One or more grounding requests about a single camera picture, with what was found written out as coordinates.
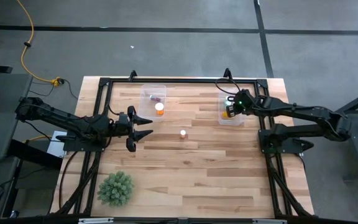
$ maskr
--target clear plastic container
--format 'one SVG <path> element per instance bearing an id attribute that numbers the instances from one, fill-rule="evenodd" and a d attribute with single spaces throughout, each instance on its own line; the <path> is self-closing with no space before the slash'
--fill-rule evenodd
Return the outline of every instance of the clear plastic container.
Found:
<path id="1" fill-rule="evenodd" d="M 152 121 L 163 121 L 165 114 L 165 99 L 167 97 L 167 87 L 165 85 L 142 85 L 140 88 L 140 102 L 137 113 L 140 117 Z M 163 114 L 157 114 L 155 105 L 162 103 L 164 105 Z"/>
<path id="2" fill-rule="evenodd" d="M 238 92 L 237 88 L 222 88 L 222 89 L 226 90 L 230 93 Z M 233 95 L 219 91 L 219 96 L 218 96 L 219 97 L 219 100 L 218 100 L 218 121 L 219 121 L 219 124 L 238 126 L 244 122 L 245 117 L 243 114 L 237 114 L 233 118 L 223 116 L 223 113 L 226 112 L 225 101 L 226 101 L 227 96 L 233 96 Z"/>

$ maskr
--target small orange object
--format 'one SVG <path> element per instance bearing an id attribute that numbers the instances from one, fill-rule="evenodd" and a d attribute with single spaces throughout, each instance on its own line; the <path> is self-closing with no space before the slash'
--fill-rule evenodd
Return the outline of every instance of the small orange object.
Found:
<path id="1" fill-rule="evenodd" d="M 155 104 L 155 110 L 157 110 L 158 115 L 163 115 L 164 114 L 164 104 L 156 103 Z"/>

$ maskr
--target green succulent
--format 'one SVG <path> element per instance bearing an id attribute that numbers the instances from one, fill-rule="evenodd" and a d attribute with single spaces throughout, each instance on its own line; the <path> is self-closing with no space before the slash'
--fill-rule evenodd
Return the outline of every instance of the green succulent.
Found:
<path id="1" fill-rule="evenodd" d="M 102 204 L 108 203 L 110 207 L 123 206 L 131 198 L 133 188 L 132 178 L 123 171 L 118 171 L 116 174 L 110 174 L 99 185 L 98 200 L 101 200 Z"/>

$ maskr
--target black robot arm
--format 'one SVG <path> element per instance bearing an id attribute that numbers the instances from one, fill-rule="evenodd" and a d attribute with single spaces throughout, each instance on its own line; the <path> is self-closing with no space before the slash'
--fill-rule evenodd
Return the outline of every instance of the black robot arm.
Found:
<path id="1" fill-rule="evenodd" d="M 253 97 L 249 90 L 238 91 L 229 96 L 232 105 L 226 106 L 229 117 L 237 114 L 271 116 L 280 115 L 315 122 L 316 124 L 290 126 L 274 124 L 270 130 L 260 130 L 261 148 L 281 148 L 288 138 L 322 136 L 332 141 L 346 141 L 350 138 L 350 120 L 343 114 L 335 113 L 322 106 L 299 106 L 296 103 L 284 103 L 271 96 Z M 313 147 L 313 144 L 295 139 L 302 145 L 302 151 Z"/>
<path id="2" fill-rule="evenodd" d="M 134 142 L 153 132 L 152 130 L 135 131 L 134 124 L 149 124 L 152 121 L 138 117 L 133 106 L 128 107 L 127 114 L 120 113 L 118 120 L 113 121 L 105 112 L 96 116 L 78 117 L 51 107 L 40 98 L 28 97 L 21 98 L 15 112 L 20 121 L 42 120 L 68 130 L 70 134 L 57 138 L 64 142 L 76 141 L 77 146 L 82 143 L 104 149 L 112 137 L 128 136 L 127 148 L 134 152 L 136 151 Z"/>

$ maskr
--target wooden tabletop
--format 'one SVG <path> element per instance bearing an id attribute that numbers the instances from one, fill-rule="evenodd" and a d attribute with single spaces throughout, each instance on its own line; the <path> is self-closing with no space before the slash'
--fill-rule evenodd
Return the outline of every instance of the wooden tabletop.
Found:
<path id="1" fill-rule="evenodd" d="M 77 116 L 92 115 L 99 78 L 84 77 L 76 107 Z M 138 108 L 141 86 L 141 83 L 115 83 L 110 102 L 114 112 L 126 111 L 130 105 Z M 220 125 L 219 90 L 214 84 L 166 83 L 165 86 L 164 121 L 136 127 L 137 130 L 154 130 L 137 144 L 137 152 L 126 149 L 126 138 L 114 138 L 102 153 L 91 215 L 272 218 L 266 163 L 257 142 L 258 117 L 246 116 L 240 126 Z M 254 94 L 252 85 L 240 87 L 249 88 Z M 283 79 L 268 79 L 268 88 L 271 96 L 288 102 Z M 111 113 L 109 117 L 117 119 Z M 275 121 L 293 125 L 291 118 L 283 116 L 275 118 Z M 185 139 L 180 139 L 182 129 L 188 134 Z M 63 160 L 62 170 L 69 155 Z M 63 203 L 78 185 L 83 157 L 84 153 L 79 152 L 68 167 L 62 188 Z M 283 165 L 288 188 L 302 206 L 313 213 L 301 161 L 294 155 L 283 154 Z M 111 208 L 102 205 L 96 193 L 108 174 L 118 170 L 132 176 L 135 189 L 126 206 Z M 52 211 L 58 209 L 59 187 L 57 185 Z M 88 188 L 85 189 L 82 209 L 87 192 Z M 280 190 L 278 194 L 280 208 L 284 211 Z"/>

